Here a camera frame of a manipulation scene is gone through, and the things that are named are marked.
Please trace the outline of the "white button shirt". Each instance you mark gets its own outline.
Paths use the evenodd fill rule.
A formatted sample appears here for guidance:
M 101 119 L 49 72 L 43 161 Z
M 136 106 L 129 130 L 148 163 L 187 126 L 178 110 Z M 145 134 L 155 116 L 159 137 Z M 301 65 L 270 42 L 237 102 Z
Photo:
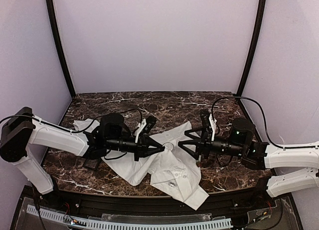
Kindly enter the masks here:
M 151 136 L 155 141 L 164 144 L 171 142 L 174 149 L 134 160 L 128 153 L 117 160 L 102 160 L 121 178 L 132 186 L 138 186 L 147 174 L 150 174 L 150 185 L 197 210 L 208 198 L 208 193 L 199 185 L 201 180 L 200 167 L 196 160 L 178 146 L 179 141 L 188 140 L 184 132 L 190 130 L 189 121 L 168 131 Z M 107 157 L 122 155 L 111 151 Z

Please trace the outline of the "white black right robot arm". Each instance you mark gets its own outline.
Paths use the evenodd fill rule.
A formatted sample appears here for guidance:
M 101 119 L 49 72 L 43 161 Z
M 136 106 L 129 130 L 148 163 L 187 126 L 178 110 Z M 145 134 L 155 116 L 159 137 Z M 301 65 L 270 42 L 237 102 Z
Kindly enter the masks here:
M 319 185 L 319 144 L 275 146 L 267 142 L 253 141 L 250 130 L 231 129 L 228 138 L 214 137 L 205 131 L 201 137 L 185 135 L 190 139 L 180 141 L 178 146 L 199 160 L 210 153 L 237 157 L 243 166 L 251 170 L 297 167 L 298 170 L 284 175 L 272 176 L 258 181 L 261 189 L 274 198 Z

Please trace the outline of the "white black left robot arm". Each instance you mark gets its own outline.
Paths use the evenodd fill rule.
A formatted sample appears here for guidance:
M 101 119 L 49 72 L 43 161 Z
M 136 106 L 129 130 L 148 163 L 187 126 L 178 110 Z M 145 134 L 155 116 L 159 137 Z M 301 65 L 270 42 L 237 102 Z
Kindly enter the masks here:
M 125 124 L 121 113 L 109 113 L 95 118 L 98 125 L 91 132 L 71 130 L 49 122 L 23 107 L 15 115 L 1 120 L 1 158 L 16 166 L 42 195 L 55 190 L 53 178 L 44 171 L 29 150 L 29 145 L 42 145 L 71 153 L 84 159 L 95 160 L 111 151 L 132 153 L 134 160 L 164 151 L 164 146 L 148 134 L 157 119 L 141 119 L 135 132 Z

